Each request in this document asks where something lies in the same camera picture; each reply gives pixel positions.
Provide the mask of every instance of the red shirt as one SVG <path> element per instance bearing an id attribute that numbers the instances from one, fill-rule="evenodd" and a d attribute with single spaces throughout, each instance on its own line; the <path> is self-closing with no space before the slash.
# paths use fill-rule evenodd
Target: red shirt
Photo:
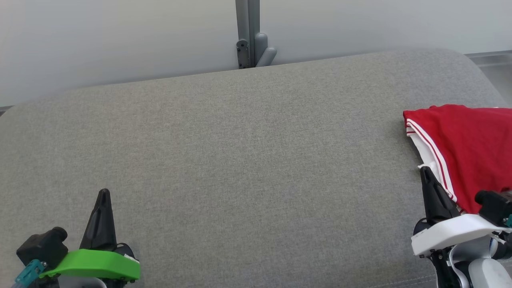
<path id="1" fill-rule="evenodd" d="M 512 188 L 512 109 L 444 105 L 403 117 L 408 136 L 426 144 L 439 182 L 466 212 L 480 210 L 478 191 Z"/>

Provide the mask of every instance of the gray fabric surface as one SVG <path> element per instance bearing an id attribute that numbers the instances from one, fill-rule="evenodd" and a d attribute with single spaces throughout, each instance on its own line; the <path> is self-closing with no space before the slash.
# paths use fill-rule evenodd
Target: gray fabric surface
<path id="1" fill-rule="evenodd" d="M 130 287 L 435 287 L 413 256 L 420 159 L 402 111 L 505 102 L 445 50 L 92 87 L 0 118 L 0 285 L 58 225 L 78 248 L 109 188 Z"/>

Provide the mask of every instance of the white wall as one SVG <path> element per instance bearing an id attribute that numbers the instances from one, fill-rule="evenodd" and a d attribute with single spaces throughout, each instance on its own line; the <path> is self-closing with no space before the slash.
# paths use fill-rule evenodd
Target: white wall
<path id="1" fill-rule="evenodd" d="M 235 69 L 234 0 L 0 0 L 0 107 L 71 87 Z"/>
<path id="2" fill-rule="evenodd" d="M 512 50 L 510 0 L 261 0 L 273 64 L 388 50 Z"/>
<path id="3" fill-rule="evenodd" d="M 261 0 L 274 64 L 512 49 L 510 0 Z M 55 91 L 236 69 L 234 0 L 0 0 L 0 106 Z"/>

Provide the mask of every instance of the red fabric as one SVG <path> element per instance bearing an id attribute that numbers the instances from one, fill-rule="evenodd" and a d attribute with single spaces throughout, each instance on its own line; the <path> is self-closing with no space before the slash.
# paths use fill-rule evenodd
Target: red fabric
<path id="1" fill-rule="evenodd" d="M 477 214 L 480 190 L 512 188 L 512 109 L 432 106 L 404 111 L 432 138 L 446 161 L 457 204 Z"/>

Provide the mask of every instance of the metal pole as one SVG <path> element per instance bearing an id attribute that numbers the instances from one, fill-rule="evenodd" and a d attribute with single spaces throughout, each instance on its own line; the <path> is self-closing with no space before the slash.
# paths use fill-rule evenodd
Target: metal pole
<path id="1" fill-rule="evenodd" d="M 256 66 L 254 36 L 260 32 L 260 0 L 247 0 L 249 15 L 249 57 L 251 67 Z"/>
<path id="2" fill-rule="evenodd" d="M 247 0 L 234 0 L 237 8 L 238 39 L 250 42 L 249 35 L 249 5 Z"/>

